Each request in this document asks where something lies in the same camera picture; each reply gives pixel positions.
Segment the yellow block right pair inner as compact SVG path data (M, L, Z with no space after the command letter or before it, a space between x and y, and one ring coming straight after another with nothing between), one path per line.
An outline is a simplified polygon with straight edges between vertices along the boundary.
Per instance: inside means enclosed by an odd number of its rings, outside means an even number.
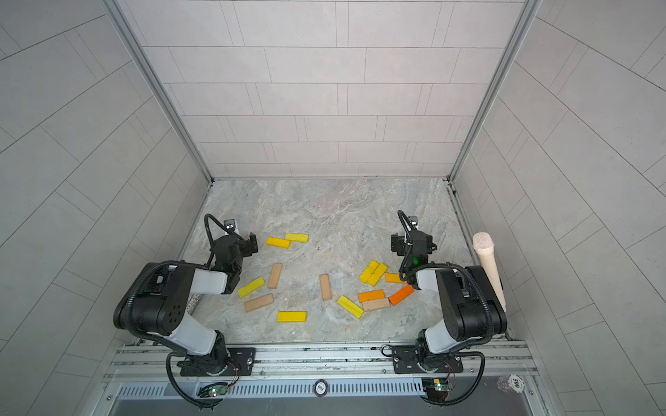
M360 275L359 280L363 284L366 284L369 281L369 278L374 274L374 272L375 272L375 270L377 269L378 266L379 266L379 263L377 261L371 261L369 263L369 266Z

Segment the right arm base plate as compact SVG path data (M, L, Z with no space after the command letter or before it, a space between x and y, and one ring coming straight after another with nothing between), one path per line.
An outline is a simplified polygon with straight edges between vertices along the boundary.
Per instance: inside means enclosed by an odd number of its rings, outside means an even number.
M414 345L392 345L390 353L396 374L459 374L464 371L461 360L453 355L431 354Z

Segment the aluminium rail frame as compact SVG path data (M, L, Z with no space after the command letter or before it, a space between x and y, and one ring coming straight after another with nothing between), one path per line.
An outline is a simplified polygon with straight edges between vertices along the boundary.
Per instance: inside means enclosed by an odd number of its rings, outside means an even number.
M164 347L119 348L102 378L93 415L118 414L121 407L147 404L152 413L174 405L194 411L198 402L212 402L217 414L230 414L241 400L336 400L348 398L396 400L411 398L426 409L446 414L549 415L539 371L523 341L500 336L461 357L459 374L396 374L390 346L407 343L278 343L232 345L255 348L249 376L180 376L168 366ZM454 384L447 400L430 400L422 379L448 379ZM198 398L199 389L227 382L227 395Z

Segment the natural wood block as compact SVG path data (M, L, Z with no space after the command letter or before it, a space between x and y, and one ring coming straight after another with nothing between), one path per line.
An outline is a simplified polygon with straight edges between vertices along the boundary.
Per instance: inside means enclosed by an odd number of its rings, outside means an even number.
M273 303L274 303L273 294L260 296L258 298L253 299L253 300L245 302L245 312L246 313L251 313L255 310L265 308L265 307L267 307L267 306L269 306Z
M272 272L267 284L268 289L277 289L279 285L279 279L281 276L283 265L281 263L274 263L272 266Z
M319 277L319 282L320 282L322 299L324 301L331 300L332 291L331 291L330 277L326 274L323 274Z
M391 306L390 300L388 298L375 299L362 303L362 308L365 312L383 310Z

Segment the beige cylinder post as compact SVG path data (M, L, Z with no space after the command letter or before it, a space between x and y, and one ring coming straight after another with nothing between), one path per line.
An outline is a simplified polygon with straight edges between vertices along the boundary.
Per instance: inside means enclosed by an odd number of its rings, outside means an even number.
M487 274L501 308L506 311L506 298L494 256L494 241L487 232L475 233L473 235L473 249L480 260L481 267Z

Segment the orange block small upper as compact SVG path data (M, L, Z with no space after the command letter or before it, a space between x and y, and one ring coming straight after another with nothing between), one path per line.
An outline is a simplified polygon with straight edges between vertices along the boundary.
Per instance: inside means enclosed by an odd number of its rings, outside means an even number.
M400 279L400 276L394 273L386 273L384 275L384 281L387 284L405 284L405 282Z

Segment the right circuit board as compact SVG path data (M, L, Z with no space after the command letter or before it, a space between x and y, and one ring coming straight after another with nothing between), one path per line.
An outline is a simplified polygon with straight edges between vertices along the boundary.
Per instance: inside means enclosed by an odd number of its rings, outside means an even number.
M422 388L426 397L430 400L445 401L454 384L448 379L422 379Z

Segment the yellow block right pair outer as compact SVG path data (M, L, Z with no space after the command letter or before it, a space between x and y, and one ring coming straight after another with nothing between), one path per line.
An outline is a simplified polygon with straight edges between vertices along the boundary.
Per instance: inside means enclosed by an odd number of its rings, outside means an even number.
M372 287L375 287L379 282L379 280L384 276L387 270L388 266L385 265L384 263L380 263L378 267L376 267L376 269L373 271L373 273L369 276L367 284L369 284Z

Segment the orange block middle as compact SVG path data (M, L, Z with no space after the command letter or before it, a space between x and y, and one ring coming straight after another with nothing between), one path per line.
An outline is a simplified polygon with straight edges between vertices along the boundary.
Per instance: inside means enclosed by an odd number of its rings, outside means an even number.
M364 293L360 293L358 295L358 301L360 303L366 303L370 301L375 301L379 299L385 298L385 294L382 289L377 289L376 291L368 291Z

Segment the orange block tilted right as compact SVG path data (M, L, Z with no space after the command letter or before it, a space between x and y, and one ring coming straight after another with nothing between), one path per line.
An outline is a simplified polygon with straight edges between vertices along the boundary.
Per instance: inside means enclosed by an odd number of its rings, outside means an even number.
M388 300L392 306L397 306L399 303L404 301L407 297L412 295L415 290L410 285L405 285L402 289L399 289L395 294L390 296Z

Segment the circuit board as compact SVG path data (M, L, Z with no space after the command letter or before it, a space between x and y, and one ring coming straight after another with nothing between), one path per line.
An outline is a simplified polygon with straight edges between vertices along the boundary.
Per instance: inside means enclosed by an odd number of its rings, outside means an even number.
M230 385L227 382L215 382L199 389L198 398L212 399L227 395Z
M448 379L422 379L422 388L426 397L430 400L445 401L454 384Z

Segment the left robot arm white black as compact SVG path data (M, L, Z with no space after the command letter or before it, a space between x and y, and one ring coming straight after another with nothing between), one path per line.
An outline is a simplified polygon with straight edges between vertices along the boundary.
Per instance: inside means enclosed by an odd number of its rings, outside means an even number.
M211 242L206 265L185 261L147 263L118 303L113 323L135 337L170 348L182 359L182 376L247 376L254 348L228 348L225 336L187 311L193 295L230 295L240 280L244 258L258 252L258 241L234 235Z

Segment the left circuit board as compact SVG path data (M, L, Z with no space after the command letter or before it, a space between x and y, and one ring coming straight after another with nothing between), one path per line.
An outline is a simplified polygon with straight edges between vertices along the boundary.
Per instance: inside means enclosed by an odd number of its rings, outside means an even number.
M199 389L198 398L212 399L227 395L230 385L227 382L215 382Z

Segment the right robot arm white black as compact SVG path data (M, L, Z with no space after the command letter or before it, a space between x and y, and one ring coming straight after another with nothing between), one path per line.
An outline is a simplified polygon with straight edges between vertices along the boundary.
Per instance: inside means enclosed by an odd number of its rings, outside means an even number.
M397 374L459 373L459 360L469 348L506 332L506 299L488 233L473 236L480 260L476 266L430 263L428 256L437 246L432 236L418 230L392 235L390 249L402 258L402 282L415 291L437 293L442 310L442 320L423 329L415 346L391 349Z

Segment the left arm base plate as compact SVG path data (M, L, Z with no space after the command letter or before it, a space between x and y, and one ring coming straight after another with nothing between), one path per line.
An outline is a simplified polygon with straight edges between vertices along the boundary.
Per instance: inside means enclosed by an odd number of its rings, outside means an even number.
M227 348L224 353L213 350L210 355L187 355L176 366L184 377L249 376L255 357L255 348Z

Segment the yellow block pair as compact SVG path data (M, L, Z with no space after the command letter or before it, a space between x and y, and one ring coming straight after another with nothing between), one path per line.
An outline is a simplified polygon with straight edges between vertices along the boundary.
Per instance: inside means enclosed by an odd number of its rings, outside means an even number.
M369 281L369 278L374 274L374 272L375 272L375 270L377 269L378 266L379 266L379 263L377 261L371 261L369 263L369 266L360 275L359 280L363 284L366 284Z
M373 273L369 276L367 284L369 284L372 287L375 287L379 282L379 280L384 276L387 270L388 266L385 265L384 263L380 263L378 267L376 267L376 269L373 271Z

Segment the yellow block bottom flat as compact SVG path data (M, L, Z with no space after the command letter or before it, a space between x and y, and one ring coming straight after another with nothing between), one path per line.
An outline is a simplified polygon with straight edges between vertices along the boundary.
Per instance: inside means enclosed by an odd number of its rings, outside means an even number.
M307 313L305 311L280 311L277 314L277 322L279 323L300 323L307 321Z

